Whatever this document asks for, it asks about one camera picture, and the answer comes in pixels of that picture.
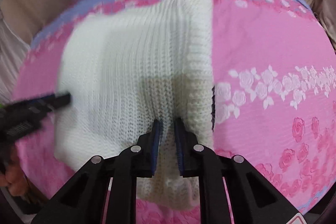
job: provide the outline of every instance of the ribbed texture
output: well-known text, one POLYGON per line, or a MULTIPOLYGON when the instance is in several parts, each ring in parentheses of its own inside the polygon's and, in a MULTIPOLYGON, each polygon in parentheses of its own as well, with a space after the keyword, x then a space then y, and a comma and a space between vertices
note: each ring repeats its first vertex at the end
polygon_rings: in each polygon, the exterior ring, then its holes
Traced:
POLYGON ((212 148, 212 0, 163 0, 96 16, 76 27, 63 54, 55 157, 78 170, 93 155, 118 155, 163 123, 157 171, 138 179, 141 199, 174 209, 199 202, 198 179, 179 176, 173 121, 212 148))

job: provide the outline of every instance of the pink fabric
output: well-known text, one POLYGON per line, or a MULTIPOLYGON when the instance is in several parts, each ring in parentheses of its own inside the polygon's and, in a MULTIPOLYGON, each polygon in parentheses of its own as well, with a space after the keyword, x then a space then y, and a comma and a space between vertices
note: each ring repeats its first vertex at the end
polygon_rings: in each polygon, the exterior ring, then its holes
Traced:
MULTIPOLYGON (((159 0, 117 0, 111 14, 159 0)), ((55 91, 61 55, 76 23, 31 51, 14 100, 55 91)), ((301 212, 336 178, 336 60, 314 15, 294 0, 214 0, 215 151, 249 160, 301 212)), ((26 175, 48 198, 73 171, 53 157, 53 116, 17 143, 26 175)), ((137 201, 137 223, 199 223, 199 208, 176 212, 137 201)))

